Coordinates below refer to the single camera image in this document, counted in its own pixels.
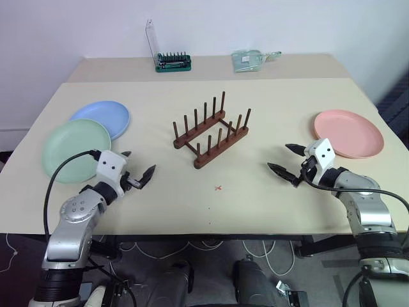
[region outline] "wooden peg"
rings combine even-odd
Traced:
[[[220,146],[220,140],[222,139],[222,129],[219,129],[219,137],[217,138],[217,148]]]
[[[245,116],[245,121],[244,121],[243,129],[245,129],[245,128],[247,127],[247,122],[249,121],[250,112],[251,112],[251,109],[248,109],[248,110],[247,110],[247,115]]]
[[[220,113],[223,111],[223,108],[224,108],[224,96],[225,96],[225,94],[226,94],[226,92],[223,91],[223,93],[222,93],[222,106],[220,107]]]
[[[237,120],[237,125],[236,125],[236,131],[235,131],[235,136],[237,135],[237,131],[240,128],[240,122],[242,121],[242,115],[240,114],[238,116],[238,120]]]
[[[226,137],[226,142],[229,141],[230,131],[231,131],[231,125],[232,125],[232,124],[233,124],[233,122],[229,122],[228,136]]]
[[[210,148],[212,147],[212,136],[209,134],[207,141],[207,155],[210,155]]]
[[[213,97],[213,113],[212,113],[212,118],[215,118],[215,113],[216,113],[216,97]]]
[[[173,130],[174,130],[174,135],[176,136],[176,138],[178,138],[179,135],[178,135],[178,128],[176,126],[176,122],[173,122]]]
[[[207,111],[207,102],[204,103],[204,120],[203,122],[206,123],[206,111]]]
[[[187,127],[187,115],[184,116],[185,119],[185,130],[186,130],[186,135],[189,134],[189,128]]]
[[[194,110],[194,128],[197,130],[197,109]]]

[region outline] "table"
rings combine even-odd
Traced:
[[[330,54],[283,54],[259,72],[236,74],[230,56],[196,56],[192,70],[158,74],[152,58],[83,59],[67,82],[209,81],[259,79],[349,78]]]
[[[61,85],[0,174],[3,206],[0,232],[43,233],[42,205],[49,178],[40,163],[42,146],[52,130],[65,123],[78,108],[97,100],[116,100],[130,110],[130,126],[112,142],[112,149],[132,151],[128,164],[131,174],[140,177],[152,164],[156,164],[157,169],[142,191],[130,191],[108,208],[95,233],[351,233],[344,206],[330,193],[314,190],[306,184],[294,189],[266,166],[266,162],[274,162],[298,173],[303,158],[292,154],[284,144],[311,142],[312,120],[327,109],[347,109],[361,114],[380,129],[385,139],[385,148],[376,157],[360,160],[337,157],[336,165],[370,176],[383,189],[409,199],[407,149],[342,70],[335,77],[328,73],[324,77],[287,75],[284,79],[264,72],[260,79],[256,73],[248,73],[241,75],[255,79],[229,80],[225,76],[228,80],[209,81],[214,74],[210,70],[208,75],[203,74],[206,76],[201,81],[199,72],[192,72],[196,81],[186,81],[190,73],[180,73],[175,77],[181,78],[178,81],[169,81],[174,77],[170,74],[163,74],[164,77],[153,74],[161,81],[141,82],[141,77],[139,82],[115,82],[115,78],[107,80],[109,74],[106,77],[98,74],[98,69],[106,69],[103,64],[88,70],[88,74],[84,74],[81,65],[69,79],[79,82]],[[127,78],[134,78],[142,73],[127,74]],[[108,82],[92,82],[93,75],[99,76],[98,81]],[[194,154],[188,148],[173,147],[172,122],[176,120],[182,130],[186,114],[192,126],[194,109],[198,108],[202,116],[203,102],[210,103],[213,96],[217,97],[219,106],[222,91],[226,91],[227,120],[235,122],[239,113],[244,115],[248,107],[252,108],[249,134],[197,170],[193,167]],[[213,139],[218,128],[214,126],[209,130]],[[199,138],[203,148],[206,140],[207,135]],[[62,203],[84,185],[54,184],[49,207],[50,230],[58,223]],[[409,218],[404,206],[387,196],[382,198],[396,228],[405,231]]]

